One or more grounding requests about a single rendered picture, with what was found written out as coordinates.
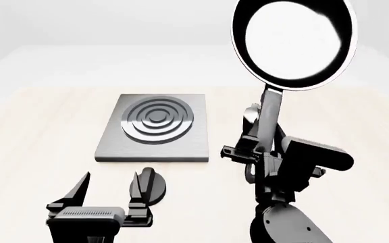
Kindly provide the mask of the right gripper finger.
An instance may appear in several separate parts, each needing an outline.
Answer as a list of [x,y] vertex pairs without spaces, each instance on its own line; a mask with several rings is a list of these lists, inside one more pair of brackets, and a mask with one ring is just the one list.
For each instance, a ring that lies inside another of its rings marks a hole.
[[253,103],[250,107],[245,109],[242,123],[242,134],[236,144],[238,149],[255,149],[259,143],[257,137],[258,120],[261,106]]
[[279,124],[276,125],[276,131],[274,133],[274,150],[276,152],[285,152],[286,145],[284,145],[284,139],[286,134]]

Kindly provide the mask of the grey square stove plate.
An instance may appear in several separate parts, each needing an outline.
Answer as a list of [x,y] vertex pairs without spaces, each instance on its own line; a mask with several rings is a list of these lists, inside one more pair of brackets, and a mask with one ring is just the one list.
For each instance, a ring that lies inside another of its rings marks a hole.
[[207,162],[204,94],[121,94],[95,151],[98,162]]

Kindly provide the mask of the dark round stove knob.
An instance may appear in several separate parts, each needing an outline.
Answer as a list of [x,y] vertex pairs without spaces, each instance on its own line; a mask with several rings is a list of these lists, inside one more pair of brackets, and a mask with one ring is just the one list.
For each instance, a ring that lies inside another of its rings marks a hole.
[[162,175],[157,173],[152,167],[145,167],[140,174],[135,173],[129,192],[134,196],[134,183],[138,182],[142,198],[148,206],[156,205],[160,202],[166,193],[166,182]]

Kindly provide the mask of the black frying pan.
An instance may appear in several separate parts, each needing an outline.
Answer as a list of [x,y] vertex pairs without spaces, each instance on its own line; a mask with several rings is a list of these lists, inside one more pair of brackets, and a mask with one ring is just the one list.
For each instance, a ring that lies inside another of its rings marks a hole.
[[[261,67],[249,54],[247,31],[249,22],[262,8],[273,3],[295,3],[325,17],[338,35],[340,46],[338,53],[327,66],[303,78],[280,78]],[[256,149],[269,152],[273,146],[273,136],[278,124],[278,113],[282,100],[282,91],[303,91],[324,86],[333,81],[347,68],[357,48],[357,21],[355,12],[348,0],[238,0],[231,27],[232,46],[243,66],[265,83],[261,103],[267,104],[265,118],[261,119],[260,140]]]

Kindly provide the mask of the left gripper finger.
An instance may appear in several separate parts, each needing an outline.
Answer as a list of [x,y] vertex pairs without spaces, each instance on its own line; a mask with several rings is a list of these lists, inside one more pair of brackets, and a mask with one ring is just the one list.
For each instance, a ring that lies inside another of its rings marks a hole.
[[142,197],[138,174],[135,172],[132,187],[130,190],[130,202],[129,207],[129,216],[147,216],[148,215],[148,206],[145,204],[145,200]]
[[63,210],[67,207],[80,207],[83,205],[88,185],[90,172],[88,171],[79,182],[61,199],[46,206],[47,210]]

